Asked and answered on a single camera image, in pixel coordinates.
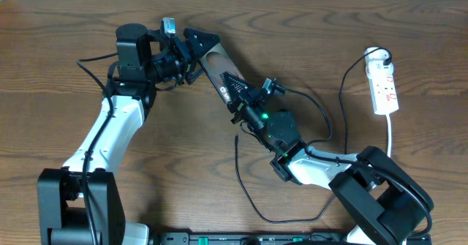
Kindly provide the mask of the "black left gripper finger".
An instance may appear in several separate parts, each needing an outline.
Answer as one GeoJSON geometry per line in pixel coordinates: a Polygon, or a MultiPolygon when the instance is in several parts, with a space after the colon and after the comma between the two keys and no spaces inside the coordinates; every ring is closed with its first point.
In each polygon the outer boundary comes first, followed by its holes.
{"type": "Polygon", "coordinates": [[[209,34],[195,29],[184,29],[186,44],[192,58],[199,59],[220,42],[217,34],[209,34]]]}
{"type": "Polygon", "coordinates": [[[190,72],[186,75],[185,81],[188,85],[192,85],[202,74],[204,70],[202,68],[196,69],[194,72],[190,72]]]}

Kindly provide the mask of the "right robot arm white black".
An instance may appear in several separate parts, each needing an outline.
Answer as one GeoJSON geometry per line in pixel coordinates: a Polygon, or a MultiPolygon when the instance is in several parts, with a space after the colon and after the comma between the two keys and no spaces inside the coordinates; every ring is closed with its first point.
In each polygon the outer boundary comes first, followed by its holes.
{"type": "Polygon", "coordinates": [[[380,148],[368,146],[358,154],[319,151],[302,139],[291,112],[265,110],[286,87],[267,79],[258,88],[231,72],[220,78],[232,122],[275,154],[271,166],[281,180],[331,190],[374,244],[402,244],[430,232],[432,199],[380,148]]]}

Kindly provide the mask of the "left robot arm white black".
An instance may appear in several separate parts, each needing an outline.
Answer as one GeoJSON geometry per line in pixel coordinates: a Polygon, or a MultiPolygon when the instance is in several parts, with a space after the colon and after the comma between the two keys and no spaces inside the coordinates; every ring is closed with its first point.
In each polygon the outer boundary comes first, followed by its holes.
{"type": "Polygon", "coordinates": [[[79,149],[37,181],[42,244],[152,244],[150,227],[125,218],[116,173],[127,147],[152,108],[158,83],[177,86],[198,77],[196,64],[220,41],[216,34],[184,29],[172,18],[158,30],[139,23],[116,29],[116,56],[102,89],[99,115],[79,149]]]}

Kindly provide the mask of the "white power strip red switches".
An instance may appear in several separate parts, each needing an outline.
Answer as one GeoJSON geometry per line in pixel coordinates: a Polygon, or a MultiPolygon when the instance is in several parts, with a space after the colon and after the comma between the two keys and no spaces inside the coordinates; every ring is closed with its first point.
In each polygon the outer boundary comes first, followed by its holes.
{"type": "Polygon", "coordinates": [[[390,115],[399,109],[390,53],[382,48],[370,47],[364,54],[374,113],[390,115]]]}

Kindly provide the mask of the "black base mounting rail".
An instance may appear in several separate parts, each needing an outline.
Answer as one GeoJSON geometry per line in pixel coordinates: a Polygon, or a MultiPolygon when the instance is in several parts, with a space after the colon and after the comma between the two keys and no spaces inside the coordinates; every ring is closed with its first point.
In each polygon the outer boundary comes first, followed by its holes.
{"type": "Polygon", "coordinates": [[[373,244],[362,233],[353,236],[341,233],[310,233],[310,234],[226,234],[226,233],[159,233],[149,236],[150,245],[281,245],[281,244],[373,244]]]}

